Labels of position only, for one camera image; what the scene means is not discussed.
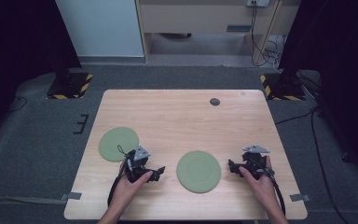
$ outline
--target tabletop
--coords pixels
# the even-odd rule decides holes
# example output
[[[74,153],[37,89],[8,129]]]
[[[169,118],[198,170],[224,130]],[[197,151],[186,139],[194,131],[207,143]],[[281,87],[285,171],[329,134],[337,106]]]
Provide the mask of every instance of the tabletop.
[[[219,100],[212,105],[211,99]],[[270,150],[288,219],[303,219],[303,201],[292,202],[299,189],[274,121],[258,90],[109,90],[103,95],[72,192],[67,219],[99,219],[118,174],[119,162],[105,160],[98,145],[117,127],[133,129],[151,156],[148,169],[165,166],[158,182],[146,183],[123,220],[245,220],[267,219],[244,178],[229,171],[227,161],[242,163],[242,148]],[[219,162],[221,179],[206,193],[185,189],[176,175],[179,160],[190,151],[210,153]]]

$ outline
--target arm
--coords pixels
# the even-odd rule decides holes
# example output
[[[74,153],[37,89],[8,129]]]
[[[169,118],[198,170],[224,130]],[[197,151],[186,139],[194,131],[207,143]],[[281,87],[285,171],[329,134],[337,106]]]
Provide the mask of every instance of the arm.
[[[137,181],[131,183],[126,175],[123,175],[118,182],[115,191],[113,192],[112,202],[109,207],[98,221],[99,224],[116,224],[123,214],[126,207],[130,204],[136,192],[141,186],[147,182],[152,175],[152,172],[148,172],[142,175]]]
[[[271,167],[269,157],[267,157],[266,159],[266,166]],[[249,183],[249,186],[251,187],[255,197],[266,210],[271,223],[288,223],[278,203],[274,186],[272,185],[272,182],[269,177],[267,177],[266,175],[262,175],[260,179],[256,180],[245,168],[240,167],[240,171],[245,177],[246,181]]]

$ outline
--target white wall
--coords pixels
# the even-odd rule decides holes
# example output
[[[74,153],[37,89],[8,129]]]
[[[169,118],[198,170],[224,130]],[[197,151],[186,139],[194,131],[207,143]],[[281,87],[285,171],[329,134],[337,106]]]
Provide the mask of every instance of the white wall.
[[[78,56],[144,57],[134,0],[56,0]]]

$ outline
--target circular mat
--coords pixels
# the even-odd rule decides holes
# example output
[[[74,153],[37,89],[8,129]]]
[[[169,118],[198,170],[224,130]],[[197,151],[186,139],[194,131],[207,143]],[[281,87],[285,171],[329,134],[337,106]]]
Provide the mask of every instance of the circular mat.
[[[129,153],[139,146],[138,134],[124,127],[112,129],[100,141],[101,156],[107,161],[123,161],[124,154],[118,151],[117,146],[121,146],[124,153]]]
[[[176,173],[180,183],[196,193],[204,193],[216,187],[221,176],[219,162],[204,151],[185,154],[179,160]]]

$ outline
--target person's right hand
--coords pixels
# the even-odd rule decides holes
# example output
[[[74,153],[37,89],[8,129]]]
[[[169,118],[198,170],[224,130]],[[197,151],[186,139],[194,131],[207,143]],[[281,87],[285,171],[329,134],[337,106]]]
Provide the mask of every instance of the person's right hand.
[[[271,168],[269,156],[266,158],[266,167]],[[240,171],[251,187],[255,197],[266,210],[271,223],[288,223],[278,203],[275,188],[269,177],[263,174],[258,180],[256,180],[245,168],[240,167]]]

